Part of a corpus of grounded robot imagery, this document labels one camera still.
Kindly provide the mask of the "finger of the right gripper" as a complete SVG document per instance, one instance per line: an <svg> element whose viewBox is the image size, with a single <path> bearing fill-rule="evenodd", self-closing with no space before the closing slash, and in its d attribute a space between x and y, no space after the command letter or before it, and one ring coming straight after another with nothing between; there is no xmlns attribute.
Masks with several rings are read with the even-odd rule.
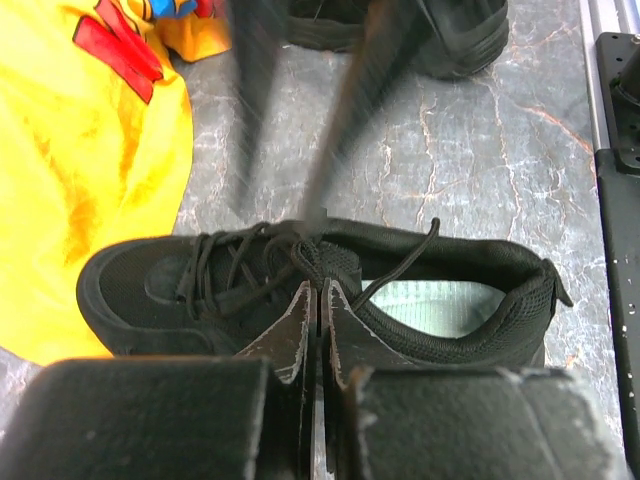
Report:
<svg viewBox="0 0 640 480"><path fill-rule="evenodd" d="M229 1L228 23L235 62L236 162L233 203L251 194L259 141L273 85L289 3L277 0Z"/></svg>
<svg viewBox="0 0 640 480"><path fill-rule="evenodd" d="M326 216L323 204L333 181L429 34L430 18L423 1L377 1L370 7L364 38L346 71L304 194L301 218L306 235L321 230Z"/></svg>

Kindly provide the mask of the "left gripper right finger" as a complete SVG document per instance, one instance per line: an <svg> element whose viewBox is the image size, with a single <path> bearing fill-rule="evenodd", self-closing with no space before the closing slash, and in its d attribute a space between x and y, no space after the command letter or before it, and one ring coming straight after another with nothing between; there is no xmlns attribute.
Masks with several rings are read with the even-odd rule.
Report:
<svg viewBox="0 0 640 480"><path fill-rule="evenodd" d="M422 367L336 281L321 294L326 462L337 479L621 479L588 386L557 369Z"/></svg>

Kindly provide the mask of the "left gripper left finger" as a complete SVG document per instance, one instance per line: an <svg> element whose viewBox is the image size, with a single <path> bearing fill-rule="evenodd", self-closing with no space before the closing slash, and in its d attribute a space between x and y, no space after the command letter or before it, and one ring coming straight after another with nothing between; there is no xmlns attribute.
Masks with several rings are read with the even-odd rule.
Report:
<svg viewBox="0 0 640 480"><path fill-rule="evenodd" d="M306 479L315 290L232 357L73 359L42 370L1 443L5 479Z"/></svg>

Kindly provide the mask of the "black shoe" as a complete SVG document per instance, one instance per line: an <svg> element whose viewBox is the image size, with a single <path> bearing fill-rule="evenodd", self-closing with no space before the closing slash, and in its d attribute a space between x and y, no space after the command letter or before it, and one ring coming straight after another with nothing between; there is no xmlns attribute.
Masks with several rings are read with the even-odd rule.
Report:
<svg viewBox="0 0 640 480"><path fill-rule="evenodd" d="M315 232L289 220L117 243L87 261L76 300L112 354L227 356L265 334L302 288L328 281L385 345L426 365L540 366L556 308L571 304L555 265L522 245L447 237L438 220L421 233L341 218ZM374 303L398 281L440 289L427 318L442 325L460 321L465 287L500 300L467 333L427 333Z"/></svg>
<svg viewBox="0 0 640 480"><path fill-rule="evenodd" d="M472 76L494 62L509 37L506 1L406 1L408 19L395 28L382 24L406 43L412 69L436 79ZM288 43L311 50L352 51L374 18L390 11L387 1L292 1Z"/></svg>

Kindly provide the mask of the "orange Mickey Mouse pillow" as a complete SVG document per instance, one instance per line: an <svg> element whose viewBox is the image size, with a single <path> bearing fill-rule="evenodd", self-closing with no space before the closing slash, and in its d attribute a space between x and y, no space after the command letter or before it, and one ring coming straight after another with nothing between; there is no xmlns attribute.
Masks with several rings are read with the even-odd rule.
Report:
<svg viewBox="0 0 640 480"><path fill-rule="evenodd" d="M220 1L1 5L1 344L38 365L104 356L76 304L97 250L168 234L193 159L170 61L227 51Z"/></svg>

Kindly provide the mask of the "aluminium front rail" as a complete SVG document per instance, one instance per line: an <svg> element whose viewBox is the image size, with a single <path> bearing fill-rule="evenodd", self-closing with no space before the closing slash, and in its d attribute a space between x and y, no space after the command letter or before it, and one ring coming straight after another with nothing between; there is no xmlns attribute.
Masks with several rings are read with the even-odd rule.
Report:
<svg viewBox="0 0 640 480"><path fill-rule="evenodd" d="M609 147L595 42L603 32L639 33L639 13L632 0L580 0L580 26L595 150Z"/></svg>

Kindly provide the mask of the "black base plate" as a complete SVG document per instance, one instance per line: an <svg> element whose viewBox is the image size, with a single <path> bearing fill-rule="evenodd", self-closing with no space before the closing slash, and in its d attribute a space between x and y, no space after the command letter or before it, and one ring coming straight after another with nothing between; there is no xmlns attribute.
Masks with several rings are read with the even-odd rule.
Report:
<svg viewBox="0 0 640 480"><path fill-rule="evenodd" d="M595 154L626 454L639 461L639 37L596 41L609 146Z"/></svg>

